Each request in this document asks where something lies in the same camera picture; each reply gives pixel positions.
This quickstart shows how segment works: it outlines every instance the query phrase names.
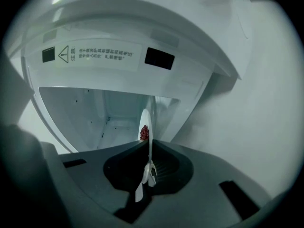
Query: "white wall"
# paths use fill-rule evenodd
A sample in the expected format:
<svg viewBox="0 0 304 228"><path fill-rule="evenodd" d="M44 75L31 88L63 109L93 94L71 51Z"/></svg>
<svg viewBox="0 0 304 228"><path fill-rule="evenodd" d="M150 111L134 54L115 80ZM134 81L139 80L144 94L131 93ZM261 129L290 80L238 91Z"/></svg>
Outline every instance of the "white wall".
<svg viewBox="0 0 304 228"><path fill-rule="evenodd" d="M223 158L274 197L292 185L304 156L304 55L278 4L252 0L252 9L244 79L213 75L173 142Z"/></svg>

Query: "red food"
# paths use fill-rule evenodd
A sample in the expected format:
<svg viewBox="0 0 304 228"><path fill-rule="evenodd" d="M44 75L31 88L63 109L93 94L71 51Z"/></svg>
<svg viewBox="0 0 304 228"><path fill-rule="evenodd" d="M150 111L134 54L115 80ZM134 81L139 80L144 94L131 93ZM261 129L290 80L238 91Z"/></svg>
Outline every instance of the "red food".
<svg viewBox="0 0 304 228"><path fill-rule="evenodd" d="M140 140L148 140L149 139L149 129L147 125L143 126L141 130L141 138Z"/></svg>

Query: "warning triangle symbol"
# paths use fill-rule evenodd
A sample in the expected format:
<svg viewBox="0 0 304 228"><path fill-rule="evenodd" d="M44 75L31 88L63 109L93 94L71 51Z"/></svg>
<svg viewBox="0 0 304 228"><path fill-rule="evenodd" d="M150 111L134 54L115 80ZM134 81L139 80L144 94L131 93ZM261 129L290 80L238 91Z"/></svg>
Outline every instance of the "warning triangle symbol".
<svg viewBox="0 0 304 228"><path fill-rule="evenodd" d="M58 55L62 60L68 63L68 46L66 46Z"/></svg>

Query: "black rectangle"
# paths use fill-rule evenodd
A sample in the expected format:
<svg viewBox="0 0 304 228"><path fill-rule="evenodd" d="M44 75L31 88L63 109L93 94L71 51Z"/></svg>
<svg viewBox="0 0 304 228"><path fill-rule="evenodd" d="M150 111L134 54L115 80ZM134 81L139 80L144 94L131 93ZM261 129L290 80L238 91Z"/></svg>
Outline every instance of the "black rectangle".
<svg viewBox="0 0 304 228"><path fill-rule="evenodd" d="M55 60L55 47L51 47L42 51L42 62L46 63Z"/></svg>
<svg viewBox="0 0 304 228"><path fill-rule="evenodd" d="M77 165L82 165L84 163L86 163L86 161L84 159L78 159L78 160L74 160L74 161L63 162L63 165L65 166L65 168L69 168L69 167L73 167L73 166L77 166Z"/></svg>
<svg viewBox="0 0 304 228"><path fill-rule="evenodd" d="M259 211L259 207L234 181L224 181L219 186L243 220Z"/></svg>
<svg viewBox="0 0 304 228"><path fill-rule="evenodd" d="M149 47L144 63L171 70L174 58L169 53Z"/></svg>

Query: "warning label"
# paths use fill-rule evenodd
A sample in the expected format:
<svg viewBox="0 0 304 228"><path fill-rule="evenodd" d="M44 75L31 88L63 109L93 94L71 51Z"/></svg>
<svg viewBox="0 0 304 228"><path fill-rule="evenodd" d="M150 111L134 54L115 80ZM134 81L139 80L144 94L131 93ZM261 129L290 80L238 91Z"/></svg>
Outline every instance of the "warning label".
<svg viewBox="0 0 304 228"><path fill-rule="evenodd" d="M103 67L137 71L142 46L110 39L88 39L57 45L57 67Z"/></svg>

